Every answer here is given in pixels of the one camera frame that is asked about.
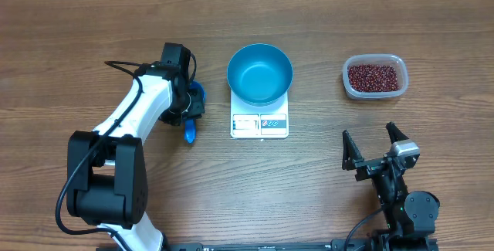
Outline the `white digital kitchen scale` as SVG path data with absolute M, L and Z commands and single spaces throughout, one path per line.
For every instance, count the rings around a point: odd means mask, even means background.
M 284 139 L 289 136 L 289 101 L 285 92 L 266 106 L 244 102 L 231 92 L 230 135 L 234 139 Z

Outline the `blue plastic measuring scoop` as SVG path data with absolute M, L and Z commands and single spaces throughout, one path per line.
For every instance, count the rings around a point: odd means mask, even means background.
M 204 87 L 199 82 L 193 81 L 191 88 L 192 89 L 199 89 L 199 91 L 202 94 L 202 99 L 203 99 L 203 101 L 205 101 L 206 92 L 204 90 Z M 185 128 L 184 128 L 184 139 L 189 144 L 192 144 L 195 141 L 196 136 L 197 136 L 197 131 L 196 131 L 195 120 L 186 120 L 185 121 Z

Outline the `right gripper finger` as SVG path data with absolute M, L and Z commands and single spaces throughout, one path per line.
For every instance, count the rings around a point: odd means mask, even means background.
M 388 122 L 386 124 L 386 130 L 388 132 L 388 136 L 392 144 L 398 141 L 405 141 L 408 139 L 408 136 L 403 134 L 394 122 Z
M 343 170 L 354 170 L 357 163 L 364 160 L 360 153 L 360 150 L 356 146 L 354 140 L 350 136 L 348 130 L 343 131 L 343 159 L 342 159 L 342 169 Z

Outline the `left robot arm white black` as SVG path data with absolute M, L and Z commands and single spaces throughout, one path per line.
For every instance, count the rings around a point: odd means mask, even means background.
M 105 232 L 119 250 L 168 250 L 166 236 L 146 213 L 148 195 L 144 143 L 161 121 L 184 126 L 184 139 L 193 143 L 197 119 L 205 113 L 206 93 L 195 81 L 197 61 L 182 44 L 164 44 L 152 63 L 109 61 L 129 74 L 130 91 L 116 110 L 92 131 L 76 131 L 68 141 L 67 180 L 55 208 L 64 233 L 79 231 L 63 224 L 61 210 L 81 218 L 84 234 Z

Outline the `teal bowl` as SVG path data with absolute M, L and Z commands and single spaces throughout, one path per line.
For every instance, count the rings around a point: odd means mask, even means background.
M 238 50 L 228 62 L 226 78 L 231 91 L 254 106 L 276 102 L 293 83 L 289 57 L 278 47 L 254 43 Z

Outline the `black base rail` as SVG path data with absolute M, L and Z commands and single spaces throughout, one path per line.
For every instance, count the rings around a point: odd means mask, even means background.
M 411 239 L 392 239 L 384 247 L 372 239 L 351 239 L 344 248 L 344 239 L 333 239 L 328 243 L 254 243 L 203 245 L 200 243 L 167 244 L 167 251 L 439 251 L 436 239 L 425 241 Z

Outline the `red beans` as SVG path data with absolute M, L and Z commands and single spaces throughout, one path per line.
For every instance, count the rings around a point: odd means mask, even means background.
M 396 70 L 389 65 L 358 64 L 347 70 L 351 87 L 364 93 L 382 93 L 399 90 Z

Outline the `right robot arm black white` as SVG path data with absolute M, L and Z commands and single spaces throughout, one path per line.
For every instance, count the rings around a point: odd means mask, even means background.
M 435 233 L 440 201 L 430 192 L 409 192 L 404 173 L 413 168 L 420 156 L 419 146 L 393 122 L 386 124 L 391 141 L 388 152 L 366 160 L 348 131 L 343 131 L 342 169 L 355 170 L 355 179 L 370 179 L 380 208 L 360 220 L 347 234 L 344 250 L 437 250 L 429 236 Z M 383 214 L 386 229 L 378 229 L 366 239 L 355 239 L 356 231 L 378 214 Z

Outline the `clear plastic container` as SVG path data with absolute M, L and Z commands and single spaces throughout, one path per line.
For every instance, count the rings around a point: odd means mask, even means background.
M 354 100 L 399 97 L 408 88 L 408 70 L 394 54 L 362 54 L 350 57 L 342 69 L 343 86 Z

